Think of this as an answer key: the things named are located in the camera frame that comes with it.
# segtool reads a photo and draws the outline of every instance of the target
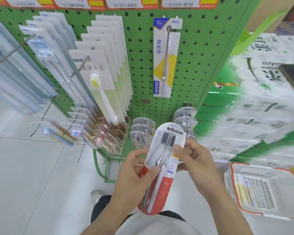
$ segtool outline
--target frog toothbrush package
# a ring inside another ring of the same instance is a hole
[[[159,126],[151,142],[149,152],[141,170],[143,177],[150,168],[160,166],[159,175],[148,187],[138,208],[145,214],[160,213],[165,206],[166,199],[175,175],[179,158],[173,153],[173,145],[184,147],[186,134],[181,126],[175,123],[164,123]]]
[[[154,19],[154,96],[170,98],[176,56],[179,48],[179,32],[183,20],[180,18]]]

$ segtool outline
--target white sneaker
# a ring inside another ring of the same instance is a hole
[[[99,199],[104,195],[106,195],[106,194],[102,190],[94,190],[94,191],[92,191],[91,194],[90,194],[90,197],[91,197],[91,200],[92,200],[93,204],[94,205],[97,204]]]

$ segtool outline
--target green pegboard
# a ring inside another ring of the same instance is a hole
[[[133,98],[128,115],[131,119],[144,114],[145,104],[142,98],[151,98],[147,104],[145,116],[156,121],[156,127],[170,122],[176,109],[183,102],[193,102],[200,108],[214,80],[230,55],[236,41],[246,26],[248,19],[260,0],[219,0],[214,10],[195,9],[158,9],[158,10],[115,10],[103,12],[104,15],[120,15],[123,17],[126,46],[128,50],[130,74],[133,86]],[[39,15],[40,10],[14,9],[0,7],[0,21],[21,43],[24,35],[19,25]],[[78,40],[86,27],[95,20],[96,11],[83,10],[47,10],[63,12],[68,23],[73,27]],[[173,81],[171,98],[153,96],[153,20],[156,17],[176,17],[183,19],[179,54]],[[35,60],[28,46],[24,49]],[[64,92],[51,76],[41,67],[59,89],[61,97],[55,103],[64,114],[74,106],[72,99]],[[129,139],[124,147],[123,155],[135,149]]]

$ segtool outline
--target black pants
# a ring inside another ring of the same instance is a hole
[[[110,199],[111,199],[111,196],[102,196],[99,199],[98,203],[94,206],[94,209],[92,211],[90,223],[94,222],[96,220],[96,218],[98,218],[99,214],[104,210],[104,208],[110,202]],[[177,219],[180,219],[182,221],[185,221],[180,215],[178,215],[177,213],[174,213],[172,211],[169,211],[169,210],[160,212],[159,214],[163,215],[163,216],[167,216],[167,217],[171,217],[171,218],[177,218]]]

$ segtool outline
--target black bristles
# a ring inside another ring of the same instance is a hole
[[[173,147],[174,141],[175,141],[175,135],[173,135],[171,138],[170,147]]]
[[[169,134],[167,132],[164,132],[161,139],[161,143],[167,144],[168,139],[169,139]]]

